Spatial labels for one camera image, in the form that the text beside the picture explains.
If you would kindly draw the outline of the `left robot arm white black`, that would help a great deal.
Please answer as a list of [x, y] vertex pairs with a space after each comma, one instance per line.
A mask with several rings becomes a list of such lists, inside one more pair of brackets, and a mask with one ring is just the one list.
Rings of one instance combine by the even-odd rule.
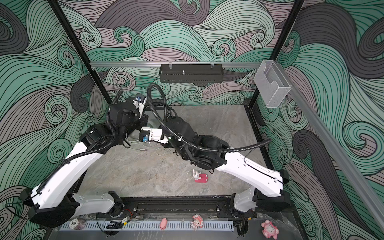
[[32, 223], [54, 228], [81, 215], [101, 213], [116, 218], [123, 213], [123, 200], [113, 191], [84, 196], [72, 189], [110, 148], [123, 145], [132, 132], [147, 124], [146, 96], [137, 94], [130, 103], [119, 102], [122, 93], [123, 90], [119, 90], [111, 103], [105, 123], [88, 127], [69, 155], [41, 184], [22, 191], [20, 198], [30, 208], [28, 219]]

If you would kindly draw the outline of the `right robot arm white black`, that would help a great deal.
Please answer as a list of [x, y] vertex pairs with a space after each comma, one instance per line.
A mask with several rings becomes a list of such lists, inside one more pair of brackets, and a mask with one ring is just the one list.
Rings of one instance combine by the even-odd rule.
[[218, 137], [198, 135], [189, 123], [171, 113], [165, 93], [155, 83], [147, 88], [147, 102], [161, 126], [157, 129], [143, 127], [141, 142], [156, 142], [164, 148], [173, 148], [176, 154], [193, 166], [209, 172], [224, 172], [251, 185], [249, 190], [234, 195], [232, 210], [246, 213], [260, 208], [280, 212], [292, 206], [290, 194], [284, 190], [289, 182], [288, 172], [270, 170], [242, 155], [244, 151], [251, 152], [271, 143], [270, 139], [232, 148]]

